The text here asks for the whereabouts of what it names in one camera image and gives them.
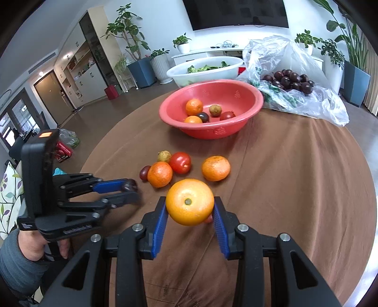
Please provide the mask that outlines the left hand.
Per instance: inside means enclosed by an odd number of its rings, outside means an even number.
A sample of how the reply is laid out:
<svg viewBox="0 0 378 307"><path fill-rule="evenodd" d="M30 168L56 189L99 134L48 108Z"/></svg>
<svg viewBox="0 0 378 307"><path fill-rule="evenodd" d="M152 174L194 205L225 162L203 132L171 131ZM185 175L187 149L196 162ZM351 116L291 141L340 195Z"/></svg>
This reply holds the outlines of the left hand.
<svg viewBox="0 0 378 307"><path fill-rule="evenodd" d="M45 238L38 231L19 231L18 245L21 253L30 261L39 261L44 254ZM67 259L70 250L70 240L63 239L58 242L60 255Z"/></svg>

